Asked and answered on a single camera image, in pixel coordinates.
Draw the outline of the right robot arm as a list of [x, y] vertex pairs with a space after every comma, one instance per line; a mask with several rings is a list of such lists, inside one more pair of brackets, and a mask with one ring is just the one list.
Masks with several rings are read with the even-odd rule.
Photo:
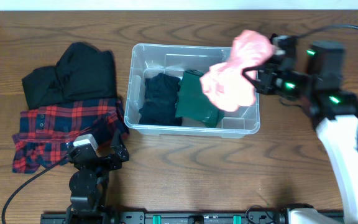
[[245, 68], [257, 93], [299, 101], [329, 156], [340, 190], [345, 223], [358, 223], [358, 97], [342, 90], [345, 48], [319, 40], [307, 51], [305, 73], [293, 71], [295, 46], [283, 56]]

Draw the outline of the black hooded sweatshirt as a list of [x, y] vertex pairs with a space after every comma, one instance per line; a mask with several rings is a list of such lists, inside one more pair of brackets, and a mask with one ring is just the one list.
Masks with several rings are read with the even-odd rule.
[[28, 109], [73, 101], [117, 97], [116, 65], [110, 50], [72, 43], [55, 65], [22, 79]]

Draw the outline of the dark navy cloth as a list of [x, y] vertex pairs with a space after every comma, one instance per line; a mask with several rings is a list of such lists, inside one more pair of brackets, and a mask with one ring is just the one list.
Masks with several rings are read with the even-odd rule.
[[145, 100], [139, 110], [139, 124], [159, 126], [181, 126], [182, 118], [177, 118], [176, 103], [180, 89], [180, 79], [159, 73], [145, 79]]

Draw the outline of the pink cloth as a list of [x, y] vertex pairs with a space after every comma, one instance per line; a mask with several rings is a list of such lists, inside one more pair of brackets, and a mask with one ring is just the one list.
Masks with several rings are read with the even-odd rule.
[[202, 92], [220, 110], [234, 112], [255, 102], [254, 86], [243, 75], [245, 68], [262, 65], [275, 52], [269, 39], [244, 30], [232, 42], [229, 58], [213, 65], [200, 78]]

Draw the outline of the red navy plaid shirt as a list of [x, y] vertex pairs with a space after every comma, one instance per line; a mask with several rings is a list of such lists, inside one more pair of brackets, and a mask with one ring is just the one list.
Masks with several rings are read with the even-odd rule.
[[97, 145], [105, 146], [116, 131], [124, 139], [129, 136], [122, 104], [116, 98], [74, 101], [22, 111], [19, 132], [12, 136], [16, 147], [12, 171], [32, 174], [41, 166], [48, 168], [68, 153], [78, 136], [92, 134]]

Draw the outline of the dark green cloth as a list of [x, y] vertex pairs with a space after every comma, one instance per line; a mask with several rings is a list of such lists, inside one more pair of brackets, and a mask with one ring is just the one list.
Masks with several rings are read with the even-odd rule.
[[215, 128], [224, 118], [224, 111], [214, 106], [203, 93], [200, 78], [204, 73], [198, 70], [185, 70], [176, 103], [177, 118], [189, 118], [203, 123], [207, 128]]

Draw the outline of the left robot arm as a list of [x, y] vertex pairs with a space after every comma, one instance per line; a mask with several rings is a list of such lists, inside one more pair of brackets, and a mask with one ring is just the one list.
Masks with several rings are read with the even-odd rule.
[[70, 181], [71, 205], [67, 208], [65, 223], [116, 223], [117, 216], [106, 206], [109, 173], [122, 168], [130, 158], [120, 131], [115, 131], [107, 156], [98, 156], [98, 144], [92, 134], [77, 137], [69, 150], [68, 160], [78, 169]]

